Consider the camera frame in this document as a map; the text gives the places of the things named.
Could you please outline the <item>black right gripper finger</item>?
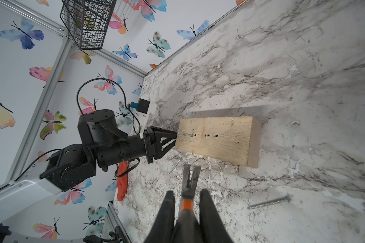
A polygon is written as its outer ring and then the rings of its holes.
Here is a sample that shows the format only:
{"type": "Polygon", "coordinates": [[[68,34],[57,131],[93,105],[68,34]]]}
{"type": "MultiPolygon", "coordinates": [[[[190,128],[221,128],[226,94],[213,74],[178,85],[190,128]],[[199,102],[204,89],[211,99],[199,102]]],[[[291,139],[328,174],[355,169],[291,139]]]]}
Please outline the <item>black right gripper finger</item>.
{"type": "Polygon", "coordinates": [[[232,243],[207,189],[200,192],[199,218],[204,243],[232,243]]]}

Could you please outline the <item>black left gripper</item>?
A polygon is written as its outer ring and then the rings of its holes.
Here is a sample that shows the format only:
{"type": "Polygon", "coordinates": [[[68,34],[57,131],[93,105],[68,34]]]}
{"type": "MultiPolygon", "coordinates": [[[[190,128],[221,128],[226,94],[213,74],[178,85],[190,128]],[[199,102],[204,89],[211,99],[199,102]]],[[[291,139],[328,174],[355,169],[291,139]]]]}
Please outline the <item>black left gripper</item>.
{"type": "MultiPolygon", "coordinates": [[[[102,109],[79,117],[78,131],[87,160],[103,171],[121,162],[146,157],[153,163],[174,146],[177,132],[147,127],[143,135],[129,136],[118,129],[112,110],[102,109]]],[[[175,196],[168,191],[145,243],[171,243],[175,217],[175,196]]]]}

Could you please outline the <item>orange handled claw hammer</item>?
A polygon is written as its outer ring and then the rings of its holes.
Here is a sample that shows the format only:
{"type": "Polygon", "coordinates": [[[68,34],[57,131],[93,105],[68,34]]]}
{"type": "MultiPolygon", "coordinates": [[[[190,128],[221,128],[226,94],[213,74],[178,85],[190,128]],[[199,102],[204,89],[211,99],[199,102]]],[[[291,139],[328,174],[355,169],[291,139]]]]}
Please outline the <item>orange handled claw hammer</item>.
{"type": "Polygon", "coordinates": [[[183,170],[179,214],[171,241],[173,243],[203,243],[203,229],[194,213],[194,198],[201,167],[185,164],[183,170]]]}

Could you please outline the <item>dark steel nail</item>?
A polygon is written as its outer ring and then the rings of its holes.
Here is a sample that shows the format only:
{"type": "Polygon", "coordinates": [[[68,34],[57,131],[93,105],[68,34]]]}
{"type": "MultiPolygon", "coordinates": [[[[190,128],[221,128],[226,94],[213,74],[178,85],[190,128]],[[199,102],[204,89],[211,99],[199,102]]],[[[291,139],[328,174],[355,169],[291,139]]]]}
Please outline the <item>dark steel nail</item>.
{"type": "Polygon", "coordinates": [[[281,204],[283,202],[288,203],[290,201],[291,201],[291,197],[287,195],[287,196],[276,198],[276,199],[273,199],[273,200],[261,202],[261,203],[254,204],[254,205],[250,205],[250,206],[247,207],[247,209],[248,210],[253,210],[253,209],[268,207],[268,206],[271,206],[271,205],[281,204]]]}

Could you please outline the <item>wooden board with holes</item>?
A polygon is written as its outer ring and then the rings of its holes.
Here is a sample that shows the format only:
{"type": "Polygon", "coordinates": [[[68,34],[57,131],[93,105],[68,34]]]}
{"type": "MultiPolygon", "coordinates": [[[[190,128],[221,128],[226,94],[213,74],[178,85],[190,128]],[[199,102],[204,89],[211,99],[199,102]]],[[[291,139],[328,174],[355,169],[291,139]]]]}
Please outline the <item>wooden board with holes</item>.
{"type": "Polygon", "coordinates": [[[182,119],[177,149],[234,165],[257,168],[262,124],[252,116],[182,119]]]}

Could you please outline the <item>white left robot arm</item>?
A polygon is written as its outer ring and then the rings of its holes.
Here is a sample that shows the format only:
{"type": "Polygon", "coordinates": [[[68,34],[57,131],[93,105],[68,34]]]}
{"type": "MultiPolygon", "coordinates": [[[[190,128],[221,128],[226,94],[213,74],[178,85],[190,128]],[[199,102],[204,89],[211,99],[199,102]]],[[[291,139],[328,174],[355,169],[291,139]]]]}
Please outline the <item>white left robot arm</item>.
{"type": "Polygon", "coordinates": [[[96,175],[96,169],[146,157],[153,163],[174,146],[177,132],[147,127],[129,136],[118,129],[112,110],[82,114],[78,122],[80,144],[57,149],[45,165],[36,165],[0,188],[0,224],[22,210],[96,175]]]}

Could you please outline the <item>middle steel nail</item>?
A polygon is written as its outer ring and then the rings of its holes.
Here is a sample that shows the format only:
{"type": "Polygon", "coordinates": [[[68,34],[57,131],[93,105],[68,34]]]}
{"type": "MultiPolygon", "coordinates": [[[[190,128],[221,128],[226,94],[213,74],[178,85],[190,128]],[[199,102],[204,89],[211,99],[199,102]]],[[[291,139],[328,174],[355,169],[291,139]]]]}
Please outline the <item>middle steel nail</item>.
{"type": "Polygon", "coordinates": [[[175,163],[175,165],[172,167],[172,169],[168,172],[168,174],[171,174],[175,169],[176,169],[176,167],[179,165],[179,163],[180,163],[180,161],[181,161],[181,159],[179,159],[176,163],[175,163]]]}

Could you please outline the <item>red silicone glove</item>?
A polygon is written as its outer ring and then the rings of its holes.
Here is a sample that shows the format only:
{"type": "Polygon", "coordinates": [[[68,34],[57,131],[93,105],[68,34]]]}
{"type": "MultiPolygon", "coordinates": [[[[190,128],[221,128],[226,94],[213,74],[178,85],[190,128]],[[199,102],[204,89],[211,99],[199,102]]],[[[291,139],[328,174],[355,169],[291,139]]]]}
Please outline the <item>red silicone glove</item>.
{"type": "Polygon", "coordinates": [[[117,182],[117,200],[122,201],[127,193],[128,189],[128,175],[123,177],[118,177],[122,173],[126,172],[128,169],[127,162],[121,162],[118,164],[118,169],[115,172],[116,174],[116,182],[117,182]]]}

